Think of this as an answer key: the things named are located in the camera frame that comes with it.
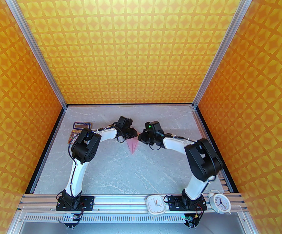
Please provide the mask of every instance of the orange wallpaper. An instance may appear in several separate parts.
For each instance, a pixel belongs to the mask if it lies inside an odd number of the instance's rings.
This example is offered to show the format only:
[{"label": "orange wallpaper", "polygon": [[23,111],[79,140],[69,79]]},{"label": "orange wallpaper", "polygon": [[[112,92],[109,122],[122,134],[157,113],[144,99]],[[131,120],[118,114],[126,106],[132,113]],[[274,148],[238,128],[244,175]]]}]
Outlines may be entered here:
[{"label": "orange wallpaper", "polygon": [[5,233],[61,110],[0,0],[0,233]]},{"label": "orange wallpaper", "polygon": [[68,104],[192,102],[240,0],[17,0]]},{"label": "orange wallpaper", "polygon": [[199,108],[261,233],[282,233],[282,0],[254,0]]}]

